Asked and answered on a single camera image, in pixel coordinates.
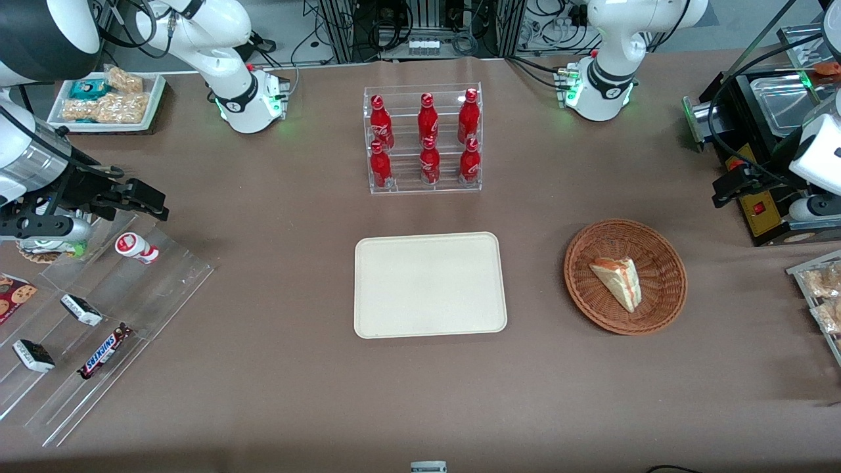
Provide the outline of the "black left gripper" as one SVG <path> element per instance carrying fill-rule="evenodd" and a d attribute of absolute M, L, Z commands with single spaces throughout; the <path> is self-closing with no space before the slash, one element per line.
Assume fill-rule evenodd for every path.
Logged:
<path fill-rule="evenodd" d="M 779 187 L 791 192 L 807 189 L 807 180 L 789 170 L 801 144 L 802 133 L 802 128 L 796 128 L 781 139 L 770 132 L 752 131 L 749 144 L 754 153 L 754 171 L 749 164 L 734 164 L 721 176 L 721 185 L 713 185 L 713 206 L 716 209 L 726 206 L 738 198 L 745 187 L 751 187 L 749 194 Z"/>

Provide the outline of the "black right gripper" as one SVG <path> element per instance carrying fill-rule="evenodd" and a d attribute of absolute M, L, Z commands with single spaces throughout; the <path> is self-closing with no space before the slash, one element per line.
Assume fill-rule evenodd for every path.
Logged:
<path fill-rule="evenodd" d="M 46 214 L 81 212 L 112 221 L 117 210 L 126 210 L 168 221 L 170 210 L 164 206 L 165 194 L 142 180 L 128 179 L 123 196 L 120 182 L 123 177 L 124 171 L 115 166 L 69 164 L 48 188 L 50 201 L 46 204 Z"/>

